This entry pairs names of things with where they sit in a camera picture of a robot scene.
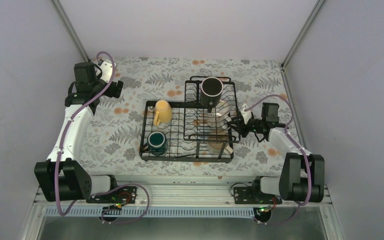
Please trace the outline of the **left aluminium frame post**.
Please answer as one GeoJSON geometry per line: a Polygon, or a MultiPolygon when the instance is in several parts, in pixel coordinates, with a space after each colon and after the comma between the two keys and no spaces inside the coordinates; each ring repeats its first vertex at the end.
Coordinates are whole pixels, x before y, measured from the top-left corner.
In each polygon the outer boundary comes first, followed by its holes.
{"type": "Polygon", "coordinates": [[[53,7],[55,8],[55,11],[62,21],[62,24],[64,28],[66,29],[69,37],[71,38],[75,48],[77,49],[78,53],[80,54],[81,58],[85,61],[88,62],[90,61],[90,57],[87,54],[80,38],[78,37],[75,28],[73,27],[68,14],[66,13],[62,3],[60,0],[50,0],[52,3],[53,7]]]}

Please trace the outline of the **aluminium frame post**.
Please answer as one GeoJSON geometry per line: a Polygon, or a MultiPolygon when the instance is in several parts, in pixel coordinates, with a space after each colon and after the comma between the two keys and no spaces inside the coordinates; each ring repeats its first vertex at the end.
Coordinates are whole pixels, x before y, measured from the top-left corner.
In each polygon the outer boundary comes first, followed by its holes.
{"type": "Polygon", "coordinates": [[[317,16],[319,15],[319,12],[322,10],[323,6],[325,5],[326,0],[317,0],[315,5],[313,6],[310,14],[308,15],[304,25],[302,26],[301,30],[299,31],[297,37],[295,38],[291,48],[289,49],[286,57],[284,58],[281,69],[285,71],[288,64],[292,60],[296,50],[300,46],[302,40],[304,39],[305,35],[307,34],[310,27],[313,25],[314,21],[316,20],[317,16]]]}
{"type": "Polygon", "coordinates": [[[75,48],[77,49],[78,53],[80,54],[81,58],[85,61],[88,62],[90,61],[90,57],[87,54],[80,38],[78,37],[75,28],[73,27],[68,14],[66,13],[62,3],[60,0],[50,0],[52,3],[53,7],[55,8],[55,11],[62,21],[62,24],[64,28],[66,29],[69,37],[71,38],[75,48]]]}

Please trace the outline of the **right aluminium frame post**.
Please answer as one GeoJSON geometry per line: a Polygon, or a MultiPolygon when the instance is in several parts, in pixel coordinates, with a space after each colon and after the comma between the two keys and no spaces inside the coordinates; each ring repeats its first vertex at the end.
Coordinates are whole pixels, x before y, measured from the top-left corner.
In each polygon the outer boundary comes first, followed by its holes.
{"type": "Polygon", "coordinates": [[[322,10],[323,6],[325,5],[326,0],[317,0],[315,5],[313,6],[310,14],[308,15],[304,25],[302,26],[301,30],[299,31],[297,37],[295,38],[291,48],[289,49],[286,57],[284,58],[281,69],[285,71],[288,64],[292,60],[296,50],[300,46],[302,40],[304,39],[305,35],[307,34],[310,27],[313,25],[314,21],[316,20],[317,16],[319,15],[319,12],[322,10]]]}

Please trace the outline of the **beige cream mug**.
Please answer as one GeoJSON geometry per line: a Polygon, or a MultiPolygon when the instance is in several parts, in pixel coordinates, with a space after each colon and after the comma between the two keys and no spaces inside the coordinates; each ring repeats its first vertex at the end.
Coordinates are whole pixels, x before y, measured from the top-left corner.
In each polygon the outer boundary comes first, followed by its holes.
{"type": "Polygon", "coordinates": [[[230,147],[228,143],[229,138],[227,136],[211,136],[209,139],[216,140],[216,141],[207,143],[208,149],[212,154],[219,155],[221,152],[221,149],[223,148],[223,144],[226,144],[226,145],[222,151],[222,154],[231,155],[234,152],[233,148],[230,147]]]}

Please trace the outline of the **white mug orange interior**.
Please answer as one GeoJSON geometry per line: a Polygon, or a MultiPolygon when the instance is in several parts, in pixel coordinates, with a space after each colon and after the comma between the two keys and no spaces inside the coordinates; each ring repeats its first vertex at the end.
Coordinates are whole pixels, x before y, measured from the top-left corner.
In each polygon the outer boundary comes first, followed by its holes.
{"type": "Polygon", "coordinates": [[[231,108],[228,102],[220,101],[214,108],[214,123],[217,128],[227,129],[228,122],[232,119],[230,117],[231,108]]]}

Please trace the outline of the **dark green mug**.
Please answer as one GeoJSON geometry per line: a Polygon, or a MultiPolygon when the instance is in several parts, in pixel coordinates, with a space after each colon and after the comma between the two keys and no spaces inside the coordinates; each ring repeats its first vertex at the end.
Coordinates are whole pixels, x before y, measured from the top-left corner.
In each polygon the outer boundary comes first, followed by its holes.
{"type": "Polygon", "coordinates": [[[144,153],[150,153],[154,156],[164,155],[167,149],[168,139],[161,131],[151,132],[146,139],[146,143],[141,148],[144,153]]]}

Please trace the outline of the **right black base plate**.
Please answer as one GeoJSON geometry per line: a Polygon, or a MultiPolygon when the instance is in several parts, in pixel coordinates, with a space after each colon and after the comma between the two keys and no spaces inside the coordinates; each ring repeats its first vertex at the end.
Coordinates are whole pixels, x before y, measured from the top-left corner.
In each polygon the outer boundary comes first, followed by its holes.
{"type": "Polygon", "coordinates": [[[254,193],[251,187],[238,186],[233,188],[236,205],[281,205],[283,200],[273,194],[254,193]]]}

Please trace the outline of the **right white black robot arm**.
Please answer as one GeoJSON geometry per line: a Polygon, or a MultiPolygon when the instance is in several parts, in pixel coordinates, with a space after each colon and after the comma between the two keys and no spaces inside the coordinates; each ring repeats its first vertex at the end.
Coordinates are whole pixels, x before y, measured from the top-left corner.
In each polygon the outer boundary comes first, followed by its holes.
{"type": "Polygon", "coordinates": [[[258,204],[269,197],[294,201],[303,206],[320,203],[325,190],[325,160],[313,154],[298,143],[290,134],[286,124],[280,123],[279,105],[265,102],[261,118],[255,118],[244,104],[239,114],[227,121],[227,125],[242,137],[249,133],[263,135],[284,159],[279,177],[258,176],[251,184],[251,198],[258,204]]]}

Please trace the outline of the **yellow mug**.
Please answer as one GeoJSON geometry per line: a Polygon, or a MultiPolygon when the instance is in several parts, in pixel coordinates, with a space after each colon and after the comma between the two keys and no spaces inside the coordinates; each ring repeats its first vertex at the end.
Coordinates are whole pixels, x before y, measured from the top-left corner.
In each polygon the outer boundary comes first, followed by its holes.
{"type": "Polygon", "coordinates": [[[173,117],[172,107],[166,100],[159,100],[155,104],[153,124],[168,124],[173,117]]]}

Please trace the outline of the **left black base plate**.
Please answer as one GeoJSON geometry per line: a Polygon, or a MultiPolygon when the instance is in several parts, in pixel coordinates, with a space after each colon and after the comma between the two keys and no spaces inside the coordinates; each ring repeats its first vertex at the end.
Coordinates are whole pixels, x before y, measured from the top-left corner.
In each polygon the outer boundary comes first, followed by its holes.
{"type": "Polygon", "coordinates": [[[89,204],[110,204],[110,205],[125,205],[134,204],[136,201],[137,187],[125,186],[112,193],[89,197],[86,202],[89,204]]]}

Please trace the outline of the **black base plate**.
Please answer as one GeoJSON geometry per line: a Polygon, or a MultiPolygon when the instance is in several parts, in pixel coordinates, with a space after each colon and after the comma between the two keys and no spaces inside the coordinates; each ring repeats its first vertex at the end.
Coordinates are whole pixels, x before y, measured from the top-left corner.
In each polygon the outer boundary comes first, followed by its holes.
{"type": "Polygon", "coordinates": [[[112,193],[89,197],[86,202],[89,204],[110,204],[110,205],[125,205],[134,204],[136,201],[137,187],[125,186],[112,193]]]}
{"type": "Polygon", "coordinates": [[[236,205],[281,205],[283,200],[273,194],[254,193],[251,187],[238,186],[233,188],[236,205]]]}

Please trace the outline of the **floral patterned tablecloth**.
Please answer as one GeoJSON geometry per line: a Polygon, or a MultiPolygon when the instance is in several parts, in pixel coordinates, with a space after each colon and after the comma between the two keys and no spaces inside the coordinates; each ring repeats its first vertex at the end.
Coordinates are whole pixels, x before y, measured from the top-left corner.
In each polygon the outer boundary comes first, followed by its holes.
{"type": "Polygon", "coordinates": [[[284,159],[271,143],[250,134],[234,145],[230,163],[144,161],[139,155],[148,100],[182,101],[192,76],[229,77],[239,105],[262,97],[280,105],[283,123],[291,117],[280,64],[273,60],[116,58],[121,97],[103,96],[86,133],[79,159],[89,174],[147,176],[279,176],[284,159]]]}

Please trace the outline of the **black mug white rim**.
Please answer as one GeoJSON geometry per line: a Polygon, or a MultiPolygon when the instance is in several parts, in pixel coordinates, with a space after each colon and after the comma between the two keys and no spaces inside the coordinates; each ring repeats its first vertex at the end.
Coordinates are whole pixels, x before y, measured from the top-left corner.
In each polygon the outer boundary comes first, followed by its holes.
{"type": "Polygon", "coordinates": [[[200,84],[199,103],[208,113],[220,102],[223,88],[223,82],[217,77],[207,77],[200,84]]]}

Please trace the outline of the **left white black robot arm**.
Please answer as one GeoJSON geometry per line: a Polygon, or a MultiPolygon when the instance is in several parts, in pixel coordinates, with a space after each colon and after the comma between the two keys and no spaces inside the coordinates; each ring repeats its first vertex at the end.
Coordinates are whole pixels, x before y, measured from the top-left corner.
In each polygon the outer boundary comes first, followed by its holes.
{"type": "Polygon", "coordinates": [[[121,96],[123,82],[111,80],[115,74],[116,64],[108,60],[75,64],[75,80],[64,100],[64,120],[58,139],[46,161],[34,167],[47,201],[56,201],[56,191],[59,191],[60,201],[86,200],[91,195],[93,180],[78,159],[100,96],[121,96]]]}

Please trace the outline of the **aluminium mounting rail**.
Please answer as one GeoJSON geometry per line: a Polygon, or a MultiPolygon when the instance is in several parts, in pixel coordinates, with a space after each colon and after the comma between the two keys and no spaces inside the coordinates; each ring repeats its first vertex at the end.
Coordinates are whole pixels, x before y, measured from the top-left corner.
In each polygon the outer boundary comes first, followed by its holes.
{"type": "MultiPolygon", "coordinates": [[[[181,183],[181,182],[145,182],[139,183],[148,191],[151,207],[230,207],[239,206],[231,196],[228,183],[181,183]]],[[[145,207],[148,199],[145,191],[138,187],[134,204],[128,206],[145,207]]],[[[55,206],[54,202],[46,201],[41,189],[38,189],[33,200],[34,204],[55,206]]],[[[322,202],[309,202],[305,207],[331,207],[332,200],[325,194],[322,202]]]]}

